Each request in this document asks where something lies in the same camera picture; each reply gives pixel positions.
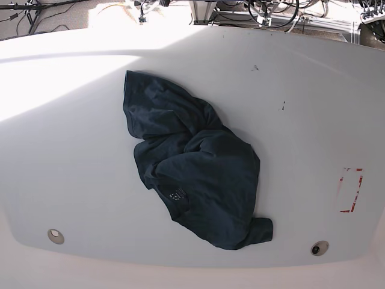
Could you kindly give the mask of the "dark blue T-shirt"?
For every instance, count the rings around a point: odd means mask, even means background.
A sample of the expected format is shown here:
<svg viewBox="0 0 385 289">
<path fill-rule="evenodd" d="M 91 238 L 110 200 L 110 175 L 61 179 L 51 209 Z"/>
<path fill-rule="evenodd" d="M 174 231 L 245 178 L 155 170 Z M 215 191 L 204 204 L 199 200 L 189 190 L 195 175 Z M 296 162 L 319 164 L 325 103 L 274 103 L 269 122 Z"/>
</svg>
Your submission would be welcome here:
<svg viewBox="0 0 385 289">
<path fill-rule="evenodd" d="M 127 71 L 123 111 L 139 177 L 171 219 L 215 247 L 269 242 L 273 222 L 255 217 L 260 160 L 211 104 L 181 86 Z"/>
</svg>

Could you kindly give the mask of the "right round table grommet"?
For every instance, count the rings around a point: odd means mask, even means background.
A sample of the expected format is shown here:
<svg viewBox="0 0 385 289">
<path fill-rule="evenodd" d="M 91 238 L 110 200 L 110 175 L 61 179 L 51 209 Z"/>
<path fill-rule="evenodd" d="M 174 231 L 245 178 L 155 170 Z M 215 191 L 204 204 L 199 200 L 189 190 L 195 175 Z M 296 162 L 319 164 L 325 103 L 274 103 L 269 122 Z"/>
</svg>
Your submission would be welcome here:
<svg viewBox="0 0 385 289">
<path fill-rule="evenodd" d="M 325 240 L 316 242 L 310 249 L 313 256 L 322 256 L 328 251 L 329 243 Z"/>
</svg>

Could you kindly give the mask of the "round table grommet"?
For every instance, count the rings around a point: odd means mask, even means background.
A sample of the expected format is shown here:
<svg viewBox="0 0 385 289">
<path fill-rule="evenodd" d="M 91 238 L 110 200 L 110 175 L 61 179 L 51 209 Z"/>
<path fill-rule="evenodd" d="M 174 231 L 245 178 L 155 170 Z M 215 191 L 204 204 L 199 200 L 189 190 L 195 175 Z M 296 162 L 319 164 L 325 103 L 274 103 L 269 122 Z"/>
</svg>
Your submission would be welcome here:
<svg viewBox="0 0 385 289">
<path fill-rule="evenodd" d="M 329 243 L 325 240 L 316 242 L 310 249 L 313 256 L 322 256 L 328 251 Z"/>
<path fill-rule="evenodd" d="M 65 241 L 64 235 L 56 229 L 48 230 L 48 238 L 50 239 L 51 242 L 59 245 L 63 244 Z"/>
</svg>

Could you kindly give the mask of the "left round table grommet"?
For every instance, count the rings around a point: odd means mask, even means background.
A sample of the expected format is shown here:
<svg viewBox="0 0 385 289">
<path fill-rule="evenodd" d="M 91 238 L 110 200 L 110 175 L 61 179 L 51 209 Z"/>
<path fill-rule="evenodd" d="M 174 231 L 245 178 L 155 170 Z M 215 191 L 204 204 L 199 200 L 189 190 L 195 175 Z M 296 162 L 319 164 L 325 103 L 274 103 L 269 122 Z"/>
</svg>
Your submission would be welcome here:
<svg viewBox="0 0 385 289">
<path fill-rule="evenodd" d="M 48 230 L 48 238 L 50 239 L 51 242 L 59 245 L 63 244 L 65 241 L 64 235 L 56 229 Z"/>
</svg>

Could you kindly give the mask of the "red tape rectangle marking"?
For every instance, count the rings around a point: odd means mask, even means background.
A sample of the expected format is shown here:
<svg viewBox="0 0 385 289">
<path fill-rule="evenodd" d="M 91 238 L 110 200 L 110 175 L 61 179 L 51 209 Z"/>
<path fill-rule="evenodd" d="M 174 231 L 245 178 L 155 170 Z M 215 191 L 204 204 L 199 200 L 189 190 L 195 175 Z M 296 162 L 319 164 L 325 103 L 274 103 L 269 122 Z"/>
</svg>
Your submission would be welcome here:
<svg viewBox="0 0 385 289">
<path fill-rule="evenodd" d="M 344 168 L 339 179 L 336 209 L 340 213 L 352 213 L 355 209 L 363 181 L 362 168 Z"/>
</svg>

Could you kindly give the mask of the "black tripod stand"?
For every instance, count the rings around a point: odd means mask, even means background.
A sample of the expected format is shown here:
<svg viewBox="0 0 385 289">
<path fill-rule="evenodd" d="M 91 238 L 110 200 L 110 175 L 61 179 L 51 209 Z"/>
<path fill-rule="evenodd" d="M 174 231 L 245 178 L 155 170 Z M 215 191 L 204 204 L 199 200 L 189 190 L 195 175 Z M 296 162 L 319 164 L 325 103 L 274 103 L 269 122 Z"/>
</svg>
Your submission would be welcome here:
<svg viewBox="0 0 385 289">
<path fill-rule="evenodd" d="M 75 4 L 78 1 L 62 1 L 62 2 L 41 2 L 41 1 L 25 1 L 24 4 L 18 4 L 17 2 L 11 2 L 9 4 L 1 5 L 1 11 L 12 11 L 13 14 L 5 19 L 1 19 L 1 22 L 10 22 L 23 14 L 28 23 L 29 30 L 28 35 L 31 35 L 37 28 L 37 21 L 41 13 L 50 8 L 61 7 L 65 5 Z"/>
</svg>

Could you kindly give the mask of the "aluminium frame post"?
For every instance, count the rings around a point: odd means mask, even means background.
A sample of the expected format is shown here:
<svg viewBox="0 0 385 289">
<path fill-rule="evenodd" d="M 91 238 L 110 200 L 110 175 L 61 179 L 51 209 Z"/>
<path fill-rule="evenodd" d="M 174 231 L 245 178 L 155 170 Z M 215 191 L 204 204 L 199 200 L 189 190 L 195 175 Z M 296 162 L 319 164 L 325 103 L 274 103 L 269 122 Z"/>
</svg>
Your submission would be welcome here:
<svg viewBox="0 0 385 289">
<path fill-rule="evenodd" d="M 188 1 L 188 3 L 191 9 L 192 23 L 194 25 L 207 25 L 217 1 Z"/>
</svg>

